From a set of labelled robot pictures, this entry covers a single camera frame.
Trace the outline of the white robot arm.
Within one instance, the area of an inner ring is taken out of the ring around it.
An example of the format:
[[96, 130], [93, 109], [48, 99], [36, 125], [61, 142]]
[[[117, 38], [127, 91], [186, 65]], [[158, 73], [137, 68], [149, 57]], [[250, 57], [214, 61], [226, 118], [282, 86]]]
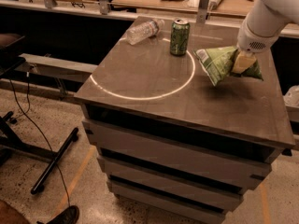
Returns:
[[299, 0], [256, 0], [240, 26], [240, 53], [232, 71], [241, 74], [251, 67], [256, 62], [255, 54], [269, 50], [291, 22], [299, 23]]

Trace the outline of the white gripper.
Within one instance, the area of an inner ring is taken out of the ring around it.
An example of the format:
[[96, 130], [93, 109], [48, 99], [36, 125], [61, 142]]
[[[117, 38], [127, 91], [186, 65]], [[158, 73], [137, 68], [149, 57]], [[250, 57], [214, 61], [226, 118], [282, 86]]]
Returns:
[[232, 72], [241, 74], [256, 62], [254, 53], [265, 52], [278, 40], [278, 35], [261, 36], [249, 28], [249, 18], [242, 22], [238, 36], [237, 46], [242, 50], [236, 54]]

